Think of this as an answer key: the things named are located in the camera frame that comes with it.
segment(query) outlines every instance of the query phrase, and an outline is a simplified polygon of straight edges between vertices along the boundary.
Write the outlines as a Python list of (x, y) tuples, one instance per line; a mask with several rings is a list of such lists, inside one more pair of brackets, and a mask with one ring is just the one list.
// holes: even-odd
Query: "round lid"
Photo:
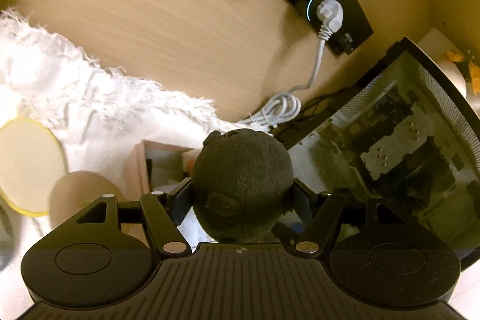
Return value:
[(39, 122), (18, 117), (0, 129), (0, 194), (15, 211), (48, 214), (49, 194), (66, 171), (61, 146)]

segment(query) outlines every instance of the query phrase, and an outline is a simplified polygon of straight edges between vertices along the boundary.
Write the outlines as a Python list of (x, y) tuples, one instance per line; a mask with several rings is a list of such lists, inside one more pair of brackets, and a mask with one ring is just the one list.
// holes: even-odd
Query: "white cloth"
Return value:
[[(124, 161), (142, 139), (201, 148), (215, 129), (266, 130), (219, 120), (212, 102), (102, 69), (66, 38), (30, 27), (11, 10), (0, 15), (0, 126), (17, 115), (41, 122), (63, 145), (69, 171), (98, 172), (124, 191)], [(21, 259), (50, 228), (47, 217), (7, 212), (16, 243), (14, 258), (0, 271), (0, 319), (13, 320), (32, 305)], [(192, 246), (211, 241), (191, 211), (180, 230)]]

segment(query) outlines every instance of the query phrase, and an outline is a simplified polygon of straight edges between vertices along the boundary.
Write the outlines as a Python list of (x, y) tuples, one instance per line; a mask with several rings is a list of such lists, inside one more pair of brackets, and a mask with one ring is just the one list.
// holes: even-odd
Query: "plush toy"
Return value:
[(285, 147), (251, 129), (210, 133), (193, 167), (193, 209), (220, 242), (261, 241), (291, 210), (293, 168)]

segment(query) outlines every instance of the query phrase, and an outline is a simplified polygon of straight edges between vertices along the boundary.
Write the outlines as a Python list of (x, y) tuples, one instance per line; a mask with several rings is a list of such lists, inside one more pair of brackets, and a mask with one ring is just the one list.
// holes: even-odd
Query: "power cord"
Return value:
[(322, 22), (318, 33), (317, 61), (313, 67), (310, 79), (307, 84), (292, 87), (290, 90), (275, 94), (268, 100), (265, 106), (250, 118), (239, 121), (239, 124), (258, 123), (264, 127), (276, 128), (278, 124), (293, 120), (302, 108), (300, 99), (293, 95), (297, 90), (308, 90), (315, 82), (322, 63), (325, 43), (337, 32), (343, 22), (342, 5), (336, 0), (324, 0), (317, 7), (317, 17)]

